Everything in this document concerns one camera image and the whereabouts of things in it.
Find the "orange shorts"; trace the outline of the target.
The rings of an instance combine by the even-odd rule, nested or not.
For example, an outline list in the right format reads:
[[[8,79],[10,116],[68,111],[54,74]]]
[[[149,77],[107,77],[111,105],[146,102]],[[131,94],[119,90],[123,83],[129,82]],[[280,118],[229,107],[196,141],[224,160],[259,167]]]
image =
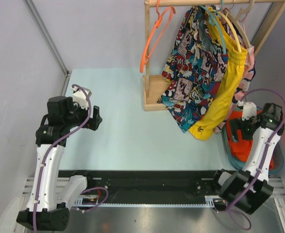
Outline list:
[[[247,162],[253,145],[253,134],[259,127],[259,121],[252,117],[242,120],[242,110],[236,108],[224,127],[223,140],[231,166],[242,169]]]

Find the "aluminium frame rail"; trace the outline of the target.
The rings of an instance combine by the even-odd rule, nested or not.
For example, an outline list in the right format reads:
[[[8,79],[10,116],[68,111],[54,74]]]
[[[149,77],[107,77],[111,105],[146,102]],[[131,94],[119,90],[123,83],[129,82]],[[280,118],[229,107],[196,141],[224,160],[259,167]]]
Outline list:
[[[69,178],[58,178],[57,185],[55,189],[56,195],[62,192],[69,181]],[[199,181],[202,181],[203,184],[200,185],[201,189],[203,186],[207,186],[207,182],[211,181],[211,178],[202,178]],[[32,187],[33,187],[34,178],[28,178],[22,192],[23,197],[29,197],[32,194]],[[285,198],[285,188],[281,178],[271,178],[269,179],[269,185],[274,187],[273,194],[271,198]]]

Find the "beige plastic hanger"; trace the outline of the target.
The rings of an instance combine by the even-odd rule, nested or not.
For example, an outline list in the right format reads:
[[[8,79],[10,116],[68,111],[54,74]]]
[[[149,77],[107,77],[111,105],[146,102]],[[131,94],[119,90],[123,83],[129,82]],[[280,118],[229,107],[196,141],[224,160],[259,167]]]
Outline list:
[[[233,16],[232,13],[231,13],[231,8],[226,8],[224,10],[226,16],[229,18],[229,20],[235,25],[235,27],[237,28],[241,38],[243,39],[244,41],[244,45],[245,45],[245,48],[247,49],[250,49],[252,46],[249,42],[249,39],[246,35],[246,32],[245,32],[245,27],[244,26],[241,26],[240,22],[244,22],[245,19],[240,19],[243,15],[247,16],[248,13],[252,10],[253,8],[253,5],[254,5],[254,0],[250,0],[250,3],[249,5],[247,6],[247,8],[240,8],[239,12],[237,13],[236,16]]]

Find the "aluminium corner post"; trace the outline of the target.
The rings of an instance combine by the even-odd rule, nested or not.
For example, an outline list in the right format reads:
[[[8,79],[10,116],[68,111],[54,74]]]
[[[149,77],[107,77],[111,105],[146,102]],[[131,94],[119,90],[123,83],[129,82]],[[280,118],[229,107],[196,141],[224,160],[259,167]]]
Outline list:
[[[66,93],[71,71],[67,69],[59,50],[57,49],[56,44],[54,43],[54,40],[52,39],[42,17],[40,16],[39,11],[37,10],[34,2],[32,0],[23,0],[23,3],[25,4],[28,12],[30,13],[30,16],[32,17],[36,27],[38,28],[39,33],[41,34],[43,40],[45,41],[48,49],[50,50],[50,53],[52,54],[53,58],[55,59],[58,67],[63,73],[64,81],[61,89],[61,95],[64,95]]]

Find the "teal plastic basket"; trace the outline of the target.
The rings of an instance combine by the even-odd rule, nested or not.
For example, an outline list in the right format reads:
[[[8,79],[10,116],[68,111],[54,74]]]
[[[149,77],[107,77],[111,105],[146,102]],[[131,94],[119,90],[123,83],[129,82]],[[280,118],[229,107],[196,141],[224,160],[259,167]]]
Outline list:
[[[238,141],[235,142],[232,137],[230,124],[225,124],[222,129],[222,141],[224,150],[230,165],[234,169],[242,169],[248,159],[253,140],[241,139],[241,133],[237,130]],[[277,144],[269,165],[269,175],[278,173],[284,166],[284,158],[280,145]]]

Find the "pink patterned shorts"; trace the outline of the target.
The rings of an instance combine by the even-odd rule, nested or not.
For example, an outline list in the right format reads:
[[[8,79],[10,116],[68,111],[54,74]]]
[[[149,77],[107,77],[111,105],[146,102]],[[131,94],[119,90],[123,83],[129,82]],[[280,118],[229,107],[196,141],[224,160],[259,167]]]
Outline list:
[[[250,83],[255,76],[254,46],[245,48],[237,28],[233,24],[240,42],[242,53],[233,50],[229,57],[228,68],[215,98],[217,107],[217,123],[214,133],[220,133],[229,119],[238,101],[248,92]]]

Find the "yellow shorts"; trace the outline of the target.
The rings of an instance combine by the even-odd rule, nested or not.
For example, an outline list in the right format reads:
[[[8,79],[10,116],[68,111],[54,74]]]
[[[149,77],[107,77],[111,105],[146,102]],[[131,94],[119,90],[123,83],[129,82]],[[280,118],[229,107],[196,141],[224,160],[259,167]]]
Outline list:
[[[227,13],[220,11],[216,20],[220,29],[207,23],[211,38],[223,35],[228,54],[227,70],[207,112],[201,120],[190,127],[189,132],[198,140],[206,141],[213,133],[222,131],[232,109],[233,96],[242,80],[248,51],[239,42],[238,34]]]

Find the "wooden clothes rack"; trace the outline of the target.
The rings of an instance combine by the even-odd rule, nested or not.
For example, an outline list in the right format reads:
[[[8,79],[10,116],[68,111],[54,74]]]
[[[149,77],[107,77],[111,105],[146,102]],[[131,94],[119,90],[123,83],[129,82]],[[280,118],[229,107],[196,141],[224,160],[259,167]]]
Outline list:
[[[276,25],[280,16],[285,10],[285,0],[225,0],[225,4],[243,4],[248,3],[249,6],[245,9],[240,9],[236,17],[230,16],[230,20],[236,24],[238,27],[239,19],[242,15],[249,13],[255,3],[267,3],[271,2],[272,6],[270,7],[266,17],[263,20],[263,23],[258,28],[256,32],[252,45],[255,47],[254,54],[257,55],[271,33],[272,29]],[[158,103],[158,99],[161,94],[166,90],[169,83],[165,81],[161,75],[151,75],[149,73],[149,59],[154,49],[150,49],[150,42],[154,35],[155,30],[160,27],[162,19],[166,13],[169,13],[168,21],[165,24],[165,28],[169,25],[170,21],[175,14],[176,6],[191,6],[191,5],[211,5],[211,4],[220,4],[220,0],[146,0],[145,5],[145,41],[146,45],[142,54],[142,59],[140,63],[140,72],[145,72],[143,75],[143,102],[144,109],[146,111],[161,111],[165,110],[163,104]],[[158,8],[166,6],[167,8],[163,13],[158,12]],[[150,8],[155,7],[158,19],[153,27],[150,29]]]

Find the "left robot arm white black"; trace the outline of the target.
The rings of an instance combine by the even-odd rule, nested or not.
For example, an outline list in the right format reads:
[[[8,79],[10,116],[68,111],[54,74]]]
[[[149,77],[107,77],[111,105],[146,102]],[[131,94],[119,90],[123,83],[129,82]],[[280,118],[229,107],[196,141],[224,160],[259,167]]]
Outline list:
[[[92,106],[89,97],[52,97],[47,102],[47,114],[36,131],[37,163],[30,199],[16,221],[25,228],[39,231],[64,231],[69,212],[81,194],[95,190],[88,172],[74,172],[67,185],[57,194],[60,162],[67,139],[79,129],[96,131],[102,118],[99,107]]]

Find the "yellow plastic hanger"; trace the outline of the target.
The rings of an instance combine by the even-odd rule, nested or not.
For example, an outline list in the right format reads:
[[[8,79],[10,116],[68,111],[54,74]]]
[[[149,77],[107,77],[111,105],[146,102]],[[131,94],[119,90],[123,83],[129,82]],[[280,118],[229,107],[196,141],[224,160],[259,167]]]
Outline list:
[[[235,28],[234,28],[232,22],[230,21],[230,19],[229,19],[225,14],[223,14],[223,13],[220,12],[220,11],[218,11],[218,12],[215,11],[215,14],[216,14],[216,15],[220,15],[220,16],[227,22],[228,26],[229,26],[230,29],[231,29],[231,32],[233,33],[235,42],[236,42],[236,44],[237,44],[237,50],[238,50],[239,52],[241,52],[241,46],[240,46],[240,42],[239,42],[239,39],[238,39],[238,35],[237,35],[237,32],[236,32],[236,30],[235,30]]]

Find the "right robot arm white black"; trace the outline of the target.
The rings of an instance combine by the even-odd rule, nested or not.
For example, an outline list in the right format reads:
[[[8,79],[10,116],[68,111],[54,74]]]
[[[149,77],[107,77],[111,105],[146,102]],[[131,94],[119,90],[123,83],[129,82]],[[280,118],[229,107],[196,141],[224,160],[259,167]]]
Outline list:
[[[240,101],[238,108],[242,110],[241,117],[229,121],[232,138],[238,140],[237,131],[241,130],[244,139],[252,140],[250,154],[242,169],[233,173],[217,170],[211,190],[229,206],[252,214],[273,193],[268,184],[269,165],[285,129],[284,113],[275,103],[266,103],[261,112],[253,102]]]

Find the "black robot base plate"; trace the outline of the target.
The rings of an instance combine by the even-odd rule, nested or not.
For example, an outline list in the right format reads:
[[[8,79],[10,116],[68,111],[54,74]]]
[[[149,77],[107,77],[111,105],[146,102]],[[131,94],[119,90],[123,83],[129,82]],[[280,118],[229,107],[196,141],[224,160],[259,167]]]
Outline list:
[[[201,171],[108,171],[61,170],[59,178],[82,175],[87,189],[103,187],[103,191],[88,190],[77,199],[77,206],[86,209],[98,202],[111,204],[199,204],[204,196],[218,196],[214,170]],[[211,178],[201,186],[202,178]]]

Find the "teal plastic hanger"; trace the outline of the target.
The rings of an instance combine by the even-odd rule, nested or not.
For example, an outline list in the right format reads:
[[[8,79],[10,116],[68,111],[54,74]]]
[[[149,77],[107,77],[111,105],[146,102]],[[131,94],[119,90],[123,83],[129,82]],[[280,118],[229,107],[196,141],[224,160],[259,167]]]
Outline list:
[[[211,25],[214,25],[214,26],[217,27],[218,32],[219,32],[220,37],[221,37],[221,41],[222,41],[223,54],[227,54],[225,39],[224,39],[224,36],[223,36],[223,34],[222,34],[222,30],[221,30],[221,28],[220,28],[220,24],[217,22],[217,19],[218,19],[217,13],[218,13],[220,10],[222,10],[223,6],[224,6],[224,0],[221,0],[221,6],[220,6],[220,8],[219,8],[218,10],[216,10],[215,13],[212,13],[212,12],[211,12],[210,10],[208,10],[205,6],[199,5],[199,7],[201,7],[202,9],[204,9],[204,10],[209,14],[209,23],[210,23]]]

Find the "comic print shorts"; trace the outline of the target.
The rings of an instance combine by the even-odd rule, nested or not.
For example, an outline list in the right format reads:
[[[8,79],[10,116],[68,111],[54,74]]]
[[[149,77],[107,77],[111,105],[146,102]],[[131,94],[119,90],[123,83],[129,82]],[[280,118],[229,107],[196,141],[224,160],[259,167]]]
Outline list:
[[[201,7],[186,12],[162,72],[169,86],[158,102],[184,133],[204,116],[227,70],[221,37],[211,38],[207,23],[209,14]]]

